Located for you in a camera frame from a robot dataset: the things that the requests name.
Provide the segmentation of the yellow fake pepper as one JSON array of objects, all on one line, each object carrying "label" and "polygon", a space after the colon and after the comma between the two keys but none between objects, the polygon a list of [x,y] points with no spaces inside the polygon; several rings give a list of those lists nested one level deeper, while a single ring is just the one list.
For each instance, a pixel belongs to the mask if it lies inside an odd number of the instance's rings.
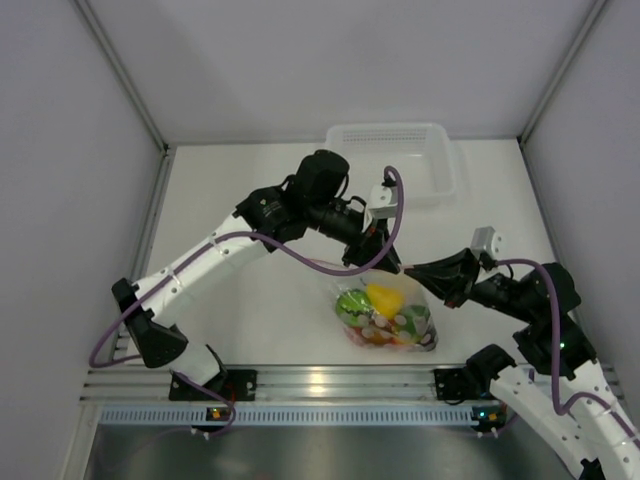
[{"label": "yellow fake pepper", "polygon": [[377,313],[386,319],[393,319],[405,303],[402,291],[383,285],[368,284],[365,293]]}]

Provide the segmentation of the clear zip top bag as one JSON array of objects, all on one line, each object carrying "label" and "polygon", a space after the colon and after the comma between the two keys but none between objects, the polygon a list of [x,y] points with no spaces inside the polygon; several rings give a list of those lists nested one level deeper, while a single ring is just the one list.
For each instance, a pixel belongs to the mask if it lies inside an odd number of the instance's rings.
[{"label": "clear zip top bag", "polygon": [[319,282],[329,310],[353,344],[401,352],[436,348],[426,295],[407,275],[369,269],[354,276],[320,275]]}]

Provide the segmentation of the green fake apple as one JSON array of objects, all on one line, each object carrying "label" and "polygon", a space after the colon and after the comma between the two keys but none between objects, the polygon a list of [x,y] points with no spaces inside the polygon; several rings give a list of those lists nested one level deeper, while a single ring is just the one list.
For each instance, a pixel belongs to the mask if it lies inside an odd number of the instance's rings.
[{"label": "green fake apple", "polygon": [[343,291],[334,305],[336,315],[347,323],[356,323],[361,315],[368,316],[372,311],[369,297],[361,289]]}]

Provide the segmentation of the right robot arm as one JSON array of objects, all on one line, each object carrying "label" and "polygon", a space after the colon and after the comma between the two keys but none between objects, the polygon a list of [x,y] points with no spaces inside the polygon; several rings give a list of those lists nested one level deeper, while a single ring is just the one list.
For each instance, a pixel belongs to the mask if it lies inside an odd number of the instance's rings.
[{"label": "right robot arm", "polygon": [[449,308],[472,301],[525,323],[513,339],[530,367],[549,378],[550,390],[540,390],[503,348],[491,344],[462,369],[471,392],[510,407],[573,478],[638,478],[639,429],[612,392],[593,345],[569,315],[581,298],[564,267],[496,260],[465,249],[404,272]]}]

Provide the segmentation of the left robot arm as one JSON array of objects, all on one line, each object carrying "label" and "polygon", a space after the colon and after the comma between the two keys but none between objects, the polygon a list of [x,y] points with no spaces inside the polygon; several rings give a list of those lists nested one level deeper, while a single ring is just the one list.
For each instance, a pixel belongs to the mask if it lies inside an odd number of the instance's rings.
[{"label": "left robot arm", "polygon": [[[211,346],[190,340],[178,327],[193,297],[211,292],[236,271],[275,251],[335,277],[377,267],[398,272],[394,242],[404,213],[400,173],[385,167],[369,199],[355,200],[362,207],[359,211],[343,197],[349,179],[350,165],[344,157],[317,150],[281,183],[249,193],[217,228],[177,260],[136,281],[117,281],[112,295],[137,359],[148,369],[167,367],[186,376],[202,398],[215,399],[226,386],[222,361]],[[324,266],[289,248],[290,242],[309,230],[343,245],[341,267]]]}]

